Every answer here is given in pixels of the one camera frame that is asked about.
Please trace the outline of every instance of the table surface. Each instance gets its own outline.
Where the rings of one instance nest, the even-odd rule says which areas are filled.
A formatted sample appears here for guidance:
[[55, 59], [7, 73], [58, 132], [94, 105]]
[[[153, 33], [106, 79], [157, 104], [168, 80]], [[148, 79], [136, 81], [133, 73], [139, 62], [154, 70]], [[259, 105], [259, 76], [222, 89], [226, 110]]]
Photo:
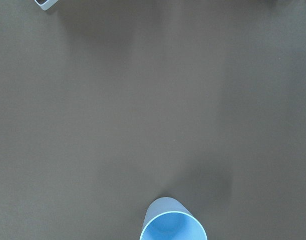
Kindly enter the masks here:
[[306, 0], [0, 0], [0, 240], [306, 240]]

